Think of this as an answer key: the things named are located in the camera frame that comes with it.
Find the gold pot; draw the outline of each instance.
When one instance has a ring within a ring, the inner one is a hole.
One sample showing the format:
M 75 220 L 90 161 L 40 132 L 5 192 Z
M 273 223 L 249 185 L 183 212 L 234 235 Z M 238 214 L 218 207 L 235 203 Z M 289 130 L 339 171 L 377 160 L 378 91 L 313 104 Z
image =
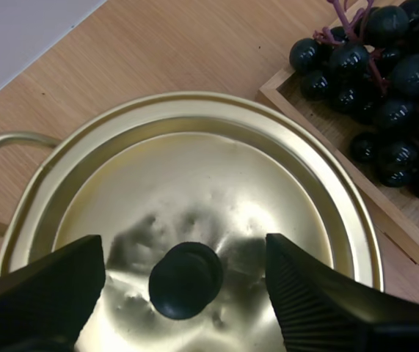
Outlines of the gold pot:
M 87 234 L 101 234 L 107 279 L 77 348 L 99 351 L 284 351 L 264 285 L 264 237 L 280 232 L 337 271 L 383 288 L 376 236 L 342 166 L 296 123 L 228 95 L 143 98 L 63 142 L 4 133 L 0 147 L 53 147 L 8 226 L 0 276 Z M 225 270 L 198 316 L 161 316 L 151 268 L 175 244 L 209 245 Z

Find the gold pot lid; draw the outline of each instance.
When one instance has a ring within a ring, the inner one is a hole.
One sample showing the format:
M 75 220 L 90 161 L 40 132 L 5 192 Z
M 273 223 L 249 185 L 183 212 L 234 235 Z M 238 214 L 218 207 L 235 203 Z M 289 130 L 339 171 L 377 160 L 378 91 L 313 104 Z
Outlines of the gold pot lid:
M 307 131 L 228 95 L 157 95 L 102 114 L 53 151 L 9 226 L 0 275 L 100 234 L 106 285 L 78 351 L 284 351 L 264 283 L 268 232 L 382 289 L 367 210 Z M 224 281 L 199 315 L 170 320 L 149 302 L 148 277 L 184 241 L 210 246 Z

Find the wooden tray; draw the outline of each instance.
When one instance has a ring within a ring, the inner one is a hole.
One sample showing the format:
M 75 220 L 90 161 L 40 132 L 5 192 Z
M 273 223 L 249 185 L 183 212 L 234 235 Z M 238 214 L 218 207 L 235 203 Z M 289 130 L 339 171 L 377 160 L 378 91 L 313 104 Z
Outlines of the wooden tray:
M 403 0 L 379 0 L 374 6 L 398 5 L 401 2 Z M 357 9 L 366 4 L 366 0 L 353 4 L 346 12 L 348 18 L 351 20 Z M 336 20 L 330 28 L 339 25 L 339 20 Z M 281 111 L 325 144 L 356 183 L 376 231 L 383 232 L 411 260 L 419 264 L 419 199 L 405 188 L 381 186 L 371 177 L 369 168 L 353 164 L 348 158 L 347 148 L 351 138 L 367 128 L 345 115 L 329 110 L 322 102 L 307 102 L 299 91 L 299 76 L 290 66 L 283 68 L 266 82 L 259 89 L 256 100 Z

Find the black lid knob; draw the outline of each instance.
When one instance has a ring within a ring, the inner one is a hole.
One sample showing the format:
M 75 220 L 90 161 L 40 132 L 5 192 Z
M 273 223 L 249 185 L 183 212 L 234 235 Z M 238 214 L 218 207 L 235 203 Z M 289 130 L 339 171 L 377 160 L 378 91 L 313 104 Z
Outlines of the black lid knob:
M 221 262 L 211 248 L 180 243 L 150 273 L 150 301 L 167 318 L 192 318 L 216 298 L 222 278 Z

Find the wooden tray edge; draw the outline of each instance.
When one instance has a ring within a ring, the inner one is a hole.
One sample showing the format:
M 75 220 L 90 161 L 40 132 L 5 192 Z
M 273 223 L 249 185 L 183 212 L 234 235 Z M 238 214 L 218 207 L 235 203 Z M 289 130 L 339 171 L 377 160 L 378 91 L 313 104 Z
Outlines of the wooden tray edge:
M 320 133 L 279 92 L 294 71 L 285 67 L 259 90 L 255 100 L 297 122 L 314 135 L 338 159 L 359 189 L 373 223 L 415 263 L 419 264 L 419 228 L 410 221 L 357 167 Z

